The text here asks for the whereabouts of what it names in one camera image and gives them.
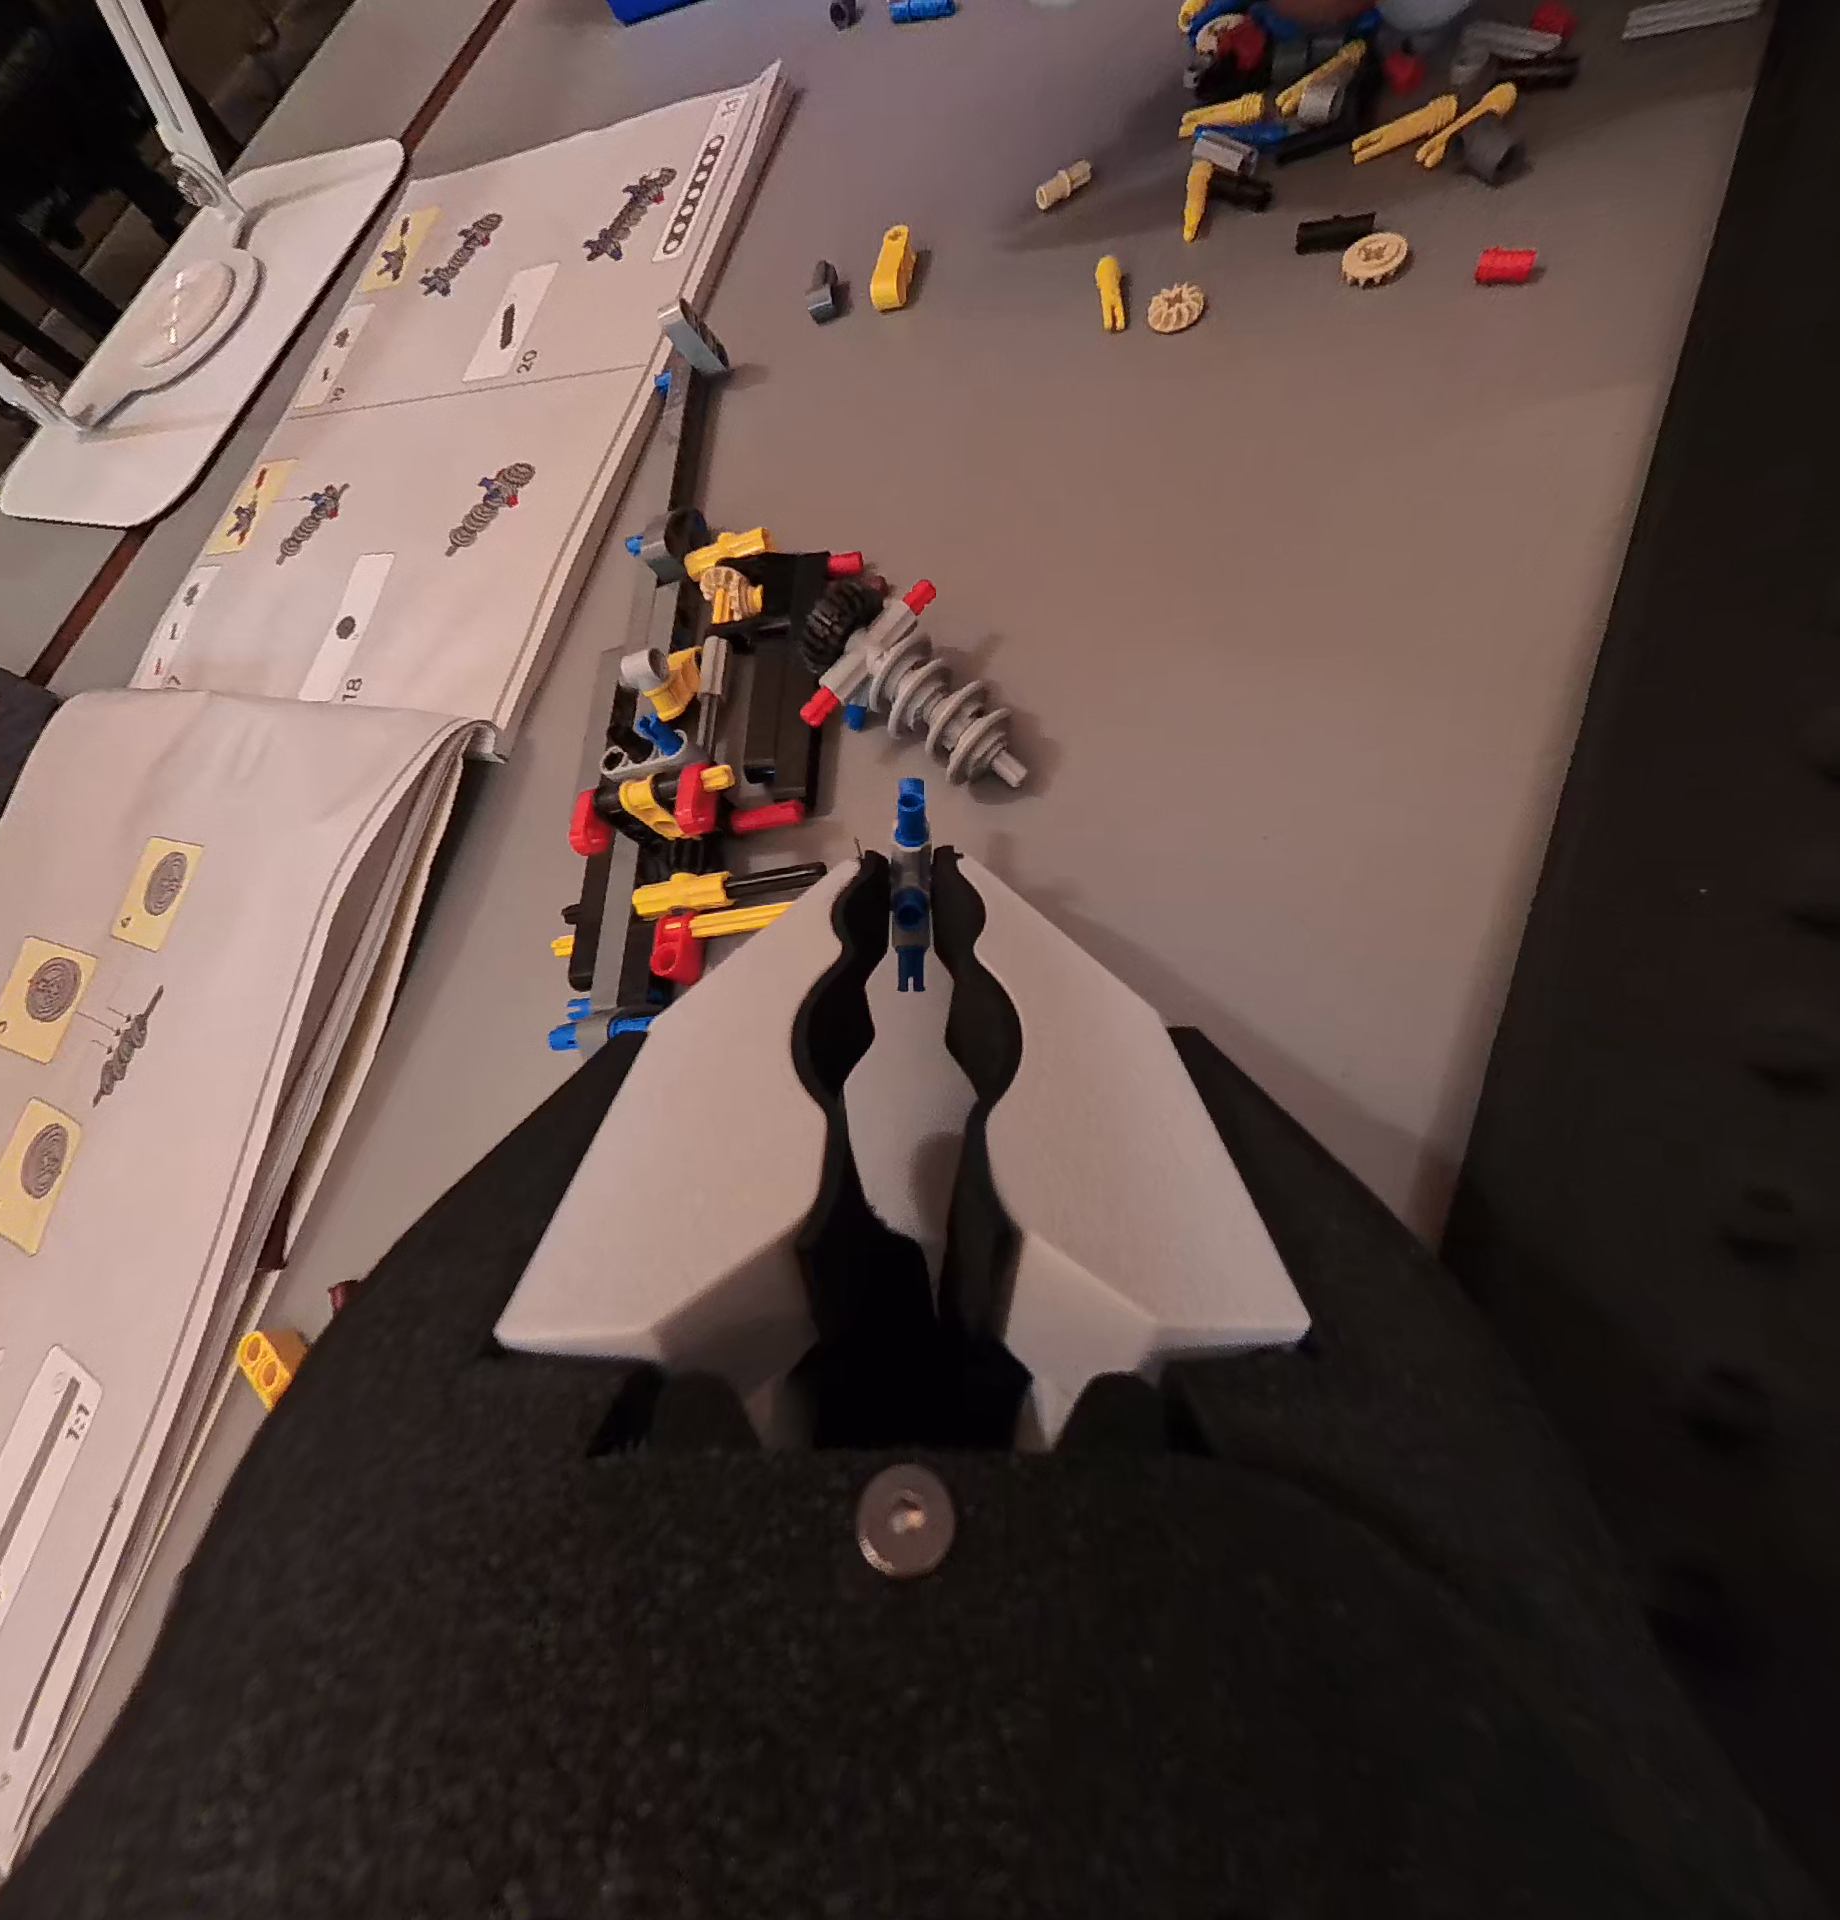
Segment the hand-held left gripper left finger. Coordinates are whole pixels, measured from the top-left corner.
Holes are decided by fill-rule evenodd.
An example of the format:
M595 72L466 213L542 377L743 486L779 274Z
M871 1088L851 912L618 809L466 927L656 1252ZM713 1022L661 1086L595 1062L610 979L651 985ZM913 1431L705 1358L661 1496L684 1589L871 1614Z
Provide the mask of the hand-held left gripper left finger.
M819 1446L893 1438L893 1233L844 1111L887 900L887 859L841 859L618 1052L499 1350L656 1364L741 1398L790 1375Z

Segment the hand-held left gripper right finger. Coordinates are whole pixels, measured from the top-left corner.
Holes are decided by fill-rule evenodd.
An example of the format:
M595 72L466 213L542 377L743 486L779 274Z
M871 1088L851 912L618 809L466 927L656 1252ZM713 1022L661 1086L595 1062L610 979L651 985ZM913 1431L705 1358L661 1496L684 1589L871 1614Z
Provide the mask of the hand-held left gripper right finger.
M931 857L943 1049L967 1086L940 1317L1052 1446L1096 1375L1299 1348L1311 1325L1174 1030L960 850Z

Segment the grey lego shock absorber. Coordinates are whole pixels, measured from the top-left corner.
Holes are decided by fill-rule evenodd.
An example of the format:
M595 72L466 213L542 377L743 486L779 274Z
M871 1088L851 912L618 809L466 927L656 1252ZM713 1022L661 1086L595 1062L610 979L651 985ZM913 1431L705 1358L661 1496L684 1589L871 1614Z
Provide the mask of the grey lego shock absorber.
M982 680L951 674L920 631L928 607L931 579L917 579L844 638L795 722L808 732L822 732L836 716L844 716L851 732L881 722L887 738L917 741L946 781L995 776L1025 790L1025 759L1011 751L1011 708L995 702Z

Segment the lego instruction booklet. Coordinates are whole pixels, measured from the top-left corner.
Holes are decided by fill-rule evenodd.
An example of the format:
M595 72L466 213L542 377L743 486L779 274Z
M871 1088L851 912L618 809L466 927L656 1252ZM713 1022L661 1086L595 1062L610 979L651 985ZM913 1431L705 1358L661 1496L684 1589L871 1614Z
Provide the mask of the lego instruction booklet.
M0 1874L40 1823L618 506L779 62L416 176L165 601L0 812Z

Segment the lego chassis assembly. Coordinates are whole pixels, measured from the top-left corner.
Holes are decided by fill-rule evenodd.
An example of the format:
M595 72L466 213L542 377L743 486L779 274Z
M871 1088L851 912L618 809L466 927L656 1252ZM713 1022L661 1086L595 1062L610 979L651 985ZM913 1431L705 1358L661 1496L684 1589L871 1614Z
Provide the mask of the lego chassis assembly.
M808 614L836 591L871 591L861 555L777 555L713 530L697 509L713 396L727 355L694 302L661 308L656 441L673 453L669 509L623 539L644 567L610 681L595 689L595 771L571 794L576 898L551 946L567 1011L547 1049L571 1052L651 1019L697 979L705 946L779 916L822 868L723 870L741 839L795 829L819 798L819 732L802 722Z

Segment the pile of loose lego pieces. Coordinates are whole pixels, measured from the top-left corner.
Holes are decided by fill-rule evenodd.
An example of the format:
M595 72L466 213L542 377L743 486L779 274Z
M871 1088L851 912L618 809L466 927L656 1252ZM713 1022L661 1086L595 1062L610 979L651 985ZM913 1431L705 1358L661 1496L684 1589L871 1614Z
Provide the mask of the pile of loose lego pieces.
M1215 204L1273 207L1273 167L1347 149L1357 167L1412 158L1484 188L1526 167L1515 103L1568 90L1581 13L1531 3L1178 3L1195 103L1184 241Z

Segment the black dimpled pad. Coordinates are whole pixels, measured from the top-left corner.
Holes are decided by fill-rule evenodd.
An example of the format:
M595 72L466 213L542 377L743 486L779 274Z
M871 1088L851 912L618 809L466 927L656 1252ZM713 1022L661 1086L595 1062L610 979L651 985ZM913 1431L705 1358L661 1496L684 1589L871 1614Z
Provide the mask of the black dimpled pad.
M1779 3L1445 1259L1840 1917L1840 3Z

